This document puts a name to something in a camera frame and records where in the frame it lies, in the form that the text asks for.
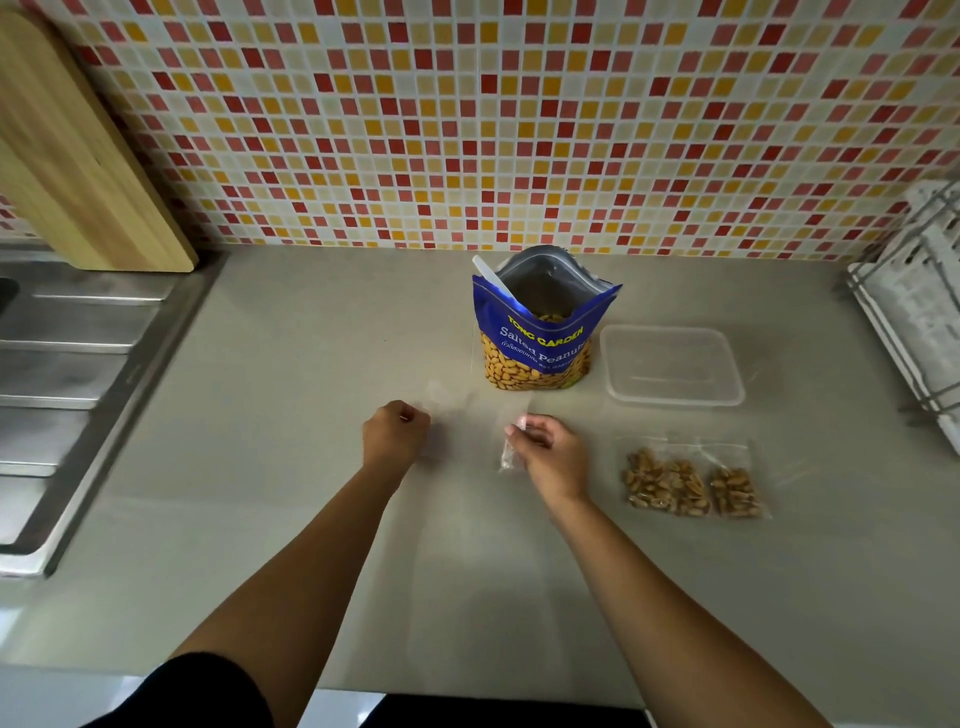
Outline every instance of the mosaic tile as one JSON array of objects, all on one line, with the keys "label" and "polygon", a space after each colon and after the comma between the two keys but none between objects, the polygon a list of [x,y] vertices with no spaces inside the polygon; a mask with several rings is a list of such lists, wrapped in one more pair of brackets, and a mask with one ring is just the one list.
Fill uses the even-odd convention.
[{"label": "mosaic tile", "polygon": [[960,161],[955,0],[23,4],[200,244],[844,259]]}]

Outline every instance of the stainless steel sink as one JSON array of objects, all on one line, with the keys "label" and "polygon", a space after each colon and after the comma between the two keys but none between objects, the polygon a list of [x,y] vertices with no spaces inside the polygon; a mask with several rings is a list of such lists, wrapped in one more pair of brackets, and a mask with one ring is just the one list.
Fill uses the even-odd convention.
[{"label": "stainless steel sink", "polygon": [[177,276],[49,257],[0,251],[0,575],[56,568],[225,259]]}]

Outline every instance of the plastic spoon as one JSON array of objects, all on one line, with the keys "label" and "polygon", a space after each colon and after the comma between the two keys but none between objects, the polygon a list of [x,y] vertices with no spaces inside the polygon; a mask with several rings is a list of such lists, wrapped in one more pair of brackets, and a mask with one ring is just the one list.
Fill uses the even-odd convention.
[{"label": "plastic spoon", "polygon": [[496,289],[497,289],[500,293],[502,293],[502,294],[504,295],[504,297],[506,297],[506,298],[510,299],[511,301],[515,302],[517,305],[520,305],[520,301],[518,301],[518,300],[516,299],[516,296],[515,296],[514,294],[512,294],[512,293],[510,292],[510,289],[507,288],[506,285],[504,285],[504,283],[503,283],[502,280],[500,280],[500,276],[498,276],[498,275],[493,271],[493,268],[491,268],[489,265],[487,265],[486,261],[485,261],[482,257],[480,257],[479,255],[475,255],[475,256],[473,257],[473,265],[476,266],[476,269],[477,269],[477,271],[479,271],[480,275],[483,276],[483,277],[487,280],[488,283],[490,283],[491,285],[496,286]]}]

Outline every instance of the black sleeve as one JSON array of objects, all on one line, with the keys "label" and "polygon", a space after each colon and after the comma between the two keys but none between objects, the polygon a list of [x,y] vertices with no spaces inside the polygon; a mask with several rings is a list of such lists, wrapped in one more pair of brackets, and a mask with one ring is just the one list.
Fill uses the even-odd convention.
[{"label": "black sleeve", "polygon": [[274,728],[267,701],[251,677],[226,657],[207,652],[164,663],[116,710],[86,728],[128,726]]}]

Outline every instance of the dish rack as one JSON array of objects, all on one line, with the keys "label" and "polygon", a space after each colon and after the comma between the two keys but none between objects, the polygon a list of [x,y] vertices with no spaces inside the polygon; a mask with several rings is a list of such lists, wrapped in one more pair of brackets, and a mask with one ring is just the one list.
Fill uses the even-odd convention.
[{"label": "dish rack", "polygon": [[916,395],[960,454],[960,182],[913,184],[903,227],[846,282]]}]

